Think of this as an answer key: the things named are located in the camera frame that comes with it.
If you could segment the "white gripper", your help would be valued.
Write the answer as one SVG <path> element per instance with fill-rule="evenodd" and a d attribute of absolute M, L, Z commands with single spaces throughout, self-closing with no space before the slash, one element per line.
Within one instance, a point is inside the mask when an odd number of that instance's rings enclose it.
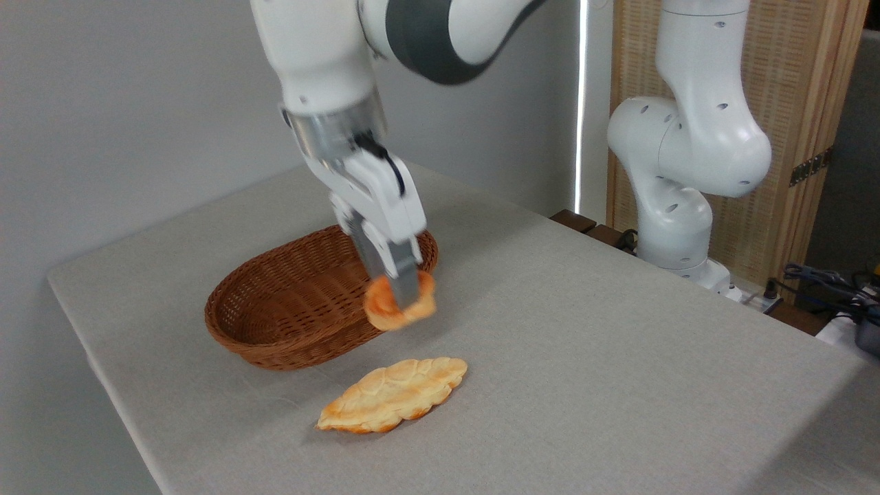
<path fill-rule="evenodd" d="M 330 191 L 340 229 L 354 243 L 370 279 L 386 276 L 399 308 L 420 298 L 415 236 L 426 216 L 405 163 L 381 147 L 356 147 L 343 159 L 319 160 L 301 145 L 308 169 Z"/>

